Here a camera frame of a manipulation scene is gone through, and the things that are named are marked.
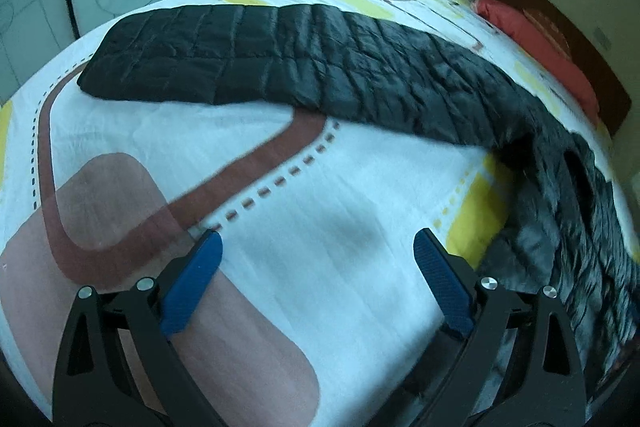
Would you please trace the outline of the black quilted puffer jacket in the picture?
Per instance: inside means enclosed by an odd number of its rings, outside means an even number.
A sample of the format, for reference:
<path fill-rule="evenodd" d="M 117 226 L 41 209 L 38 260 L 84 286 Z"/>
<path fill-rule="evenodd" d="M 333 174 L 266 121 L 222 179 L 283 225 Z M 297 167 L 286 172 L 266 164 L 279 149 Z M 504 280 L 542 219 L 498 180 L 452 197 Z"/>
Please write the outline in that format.
<path fill-rule="evenodd" d="M 111 101 L 266 101 L 490 150 L 515 181 L 480 269 L 558 285 L 589 393 L 637 330 L 639 268 L 587 141 L 503 70 L 443 38 L 331 5 L 186 5 L 130 15 L 79 78 Z"/>

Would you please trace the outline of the patterned white bed sheet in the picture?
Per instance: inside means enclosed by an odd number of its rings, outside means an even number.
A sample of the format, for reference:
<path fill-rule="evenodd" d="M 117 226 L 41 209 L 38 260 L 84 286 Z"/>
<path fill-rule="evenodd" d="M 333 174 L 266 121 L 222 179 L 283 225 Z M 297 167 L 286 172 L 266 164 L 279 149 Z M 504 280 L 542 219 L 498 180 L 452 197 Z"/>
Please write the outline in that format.
<path fill-rule="evenodd" d="M 54 369 L 79 291 L 96 300 L 157 279 L 207 230 L 222 260 L 186 328 L 168 339 L 230 426 L 362 426 L 411 369 L 446 369 L 445 319 L 413 257 L 428 228 L 480 264 L 515 181 L 490 150 L 266 101 L 111 101 L 79 78 L 130 15 L 186 5 L 324 4 L 463 46 L 580 134 L 629 211 L 576 100 L 470 0 L 164 0 L 105 23 L 1 107 L 1 360 L 18 399 L 52 418 Z"/>

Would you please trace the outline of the red pillow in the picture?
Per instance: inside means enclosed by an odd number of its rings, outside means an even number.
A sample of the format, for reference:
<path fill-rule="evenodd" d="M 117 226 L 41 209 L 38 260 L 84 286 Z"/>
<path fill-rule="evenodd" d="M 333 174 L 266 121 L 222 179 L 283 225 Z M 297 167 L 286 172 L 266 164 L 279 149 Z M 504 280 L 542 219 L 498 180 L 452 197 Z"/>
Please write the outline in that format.
<path fill-rule="evenodd" d="M 551 38 L 540 23 L 498 0 L 474 0 L 474 12 L 516 42 L 562 84 L 593 124 L 599 120 L 599 101 L 590 81 Z"/>

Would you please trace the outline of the small patterned orange cushion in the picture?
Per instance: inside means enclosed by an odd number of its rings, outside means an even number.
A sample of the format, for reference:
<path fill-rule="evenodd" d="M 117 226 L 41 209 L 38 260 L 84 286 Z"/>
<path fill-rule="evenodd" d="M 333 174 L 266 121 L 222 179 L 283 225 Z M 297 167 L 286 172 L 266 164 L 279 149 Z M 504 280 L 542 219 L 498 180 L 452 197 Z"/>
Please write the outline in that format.
<path fill-rule="evenodd" d="M 525 9 L 523 14 L 529 20 L 529 23 L 534 25 L 541 35 L 544 35 L 544 38 L 549 41 L 556 52 L 564 56 L 569 61 L 572 59 L 568 41 L 562 31 L 559 30 L 559 27 L 556 26 L 547 15 L 544 15 L 543 12 L 534 9 Z"/>

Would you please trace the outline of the dark wooden headboard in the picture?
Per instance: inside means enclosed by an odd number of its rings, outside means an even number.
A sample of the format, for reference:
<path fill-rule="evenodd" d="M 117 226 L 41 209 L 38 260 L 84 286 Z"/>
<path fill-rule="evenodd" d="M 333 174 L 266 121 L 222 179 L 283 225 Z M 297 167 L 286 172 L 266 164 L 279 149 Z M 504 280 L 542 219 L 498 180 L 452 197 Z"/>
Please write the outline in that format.
<path fill-rule="evenodd" d="M 548 0 L 498 0 L 514 9 L 538 10 L 566 38 L 570 56 L 589 79 L 600 104 L 600 118 L 615 136 L 631 110 L 631 97 L 613 69 L 591 41 Z"/>

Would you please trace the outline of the wall power outlet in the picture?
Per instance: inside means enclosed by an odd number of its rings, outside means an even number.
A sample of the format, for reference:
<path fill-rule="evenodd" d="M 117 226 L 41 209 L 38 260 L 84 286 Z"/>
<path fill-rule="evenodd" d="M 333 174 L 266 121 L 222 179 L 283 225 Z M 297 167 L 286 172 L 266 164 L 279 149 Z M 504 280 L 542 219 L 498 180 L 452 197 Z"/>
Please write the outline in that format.
<path fill-rule="evenodd" d="M 597 44 L 605 50 L 605 52 L 611 51 L 612 41 L 600 26 L 596 26 L 593 29 L 593 38 L 597 41 Z"/>

